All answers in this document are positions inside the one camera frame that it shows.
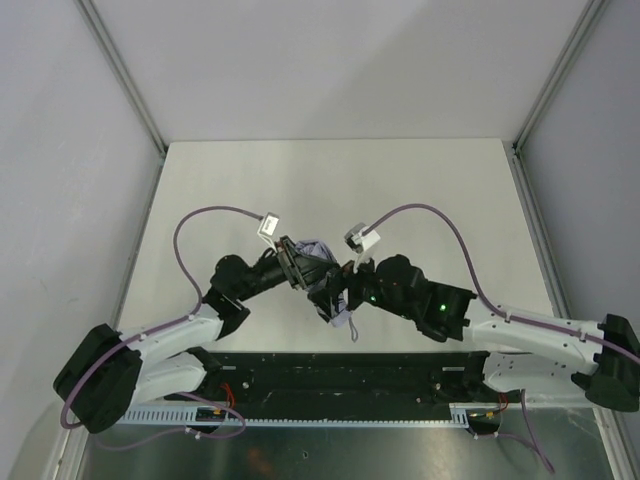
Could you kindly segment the lilac folding umbrella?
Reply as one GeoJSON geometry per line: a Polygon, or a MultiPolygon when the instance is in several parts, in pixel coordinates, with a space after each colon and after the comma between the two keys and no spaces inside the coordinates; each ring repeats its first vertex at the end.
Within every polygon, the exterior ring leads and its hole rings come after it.
{"type": "MultiPolygon", "coordinates": [[[[329,246],[318,239],[297,241],[295,243],[295,249],[302,254],[318,257],[323,260],[330,260],[334,263],[337,262],[337,259],[329,246]]],[[[313,305],[315,306],[318,315],[332,327],[340,328],[347,325],[349,327],[350,340],[353,343],[358,341],[359,332],[355,327],[352,319],[352,312],[347,307],[347,302],[343,293],[338,295],[338,306],[335,313],[326,314],[315,302],[313,302],[313,305]]]]}

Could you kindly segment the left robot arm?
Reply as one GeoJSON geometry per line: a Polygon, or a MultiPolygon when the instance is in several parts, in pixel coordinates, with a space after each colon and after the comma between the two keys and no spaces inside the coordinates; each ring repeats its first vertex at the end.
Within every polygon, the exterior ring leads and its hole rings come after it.
{"type": "Polygon", "coordinates": [[[333,264],[321,243],[283,237],[252,265],[222,257],[208,291],[178,319],[130,331],[92,328],[53,382],[64,402],[62,426],[98,434],[135,404],[198,391],[216,369],[205,344],[239,329],[250,314],[244,301],[283,283],[309,291],[333,264]]]}

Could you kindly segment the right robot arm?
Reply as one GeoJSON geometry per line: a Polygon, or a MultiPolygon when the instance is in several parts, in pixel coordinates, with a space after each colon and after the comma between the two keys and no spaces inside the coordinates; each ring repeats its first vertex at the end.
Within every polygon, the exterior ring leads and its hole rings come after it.
{"type": "Polygon", "coordinates": [[[591,403],[620,412],[639,409],[639,340],[624,317],[567,320],[497,305],[480,287],[427,279],[401,254],[375,262],[358,246],[356,259],[339,265],[322,241],[299,241],[293,250],[321,265],[303,288],[328,323],[351,323],[353,312],[368,304],[412,322],[436,342],[470,339],[541,357],[549,376],[568,377],[591,403]]]}

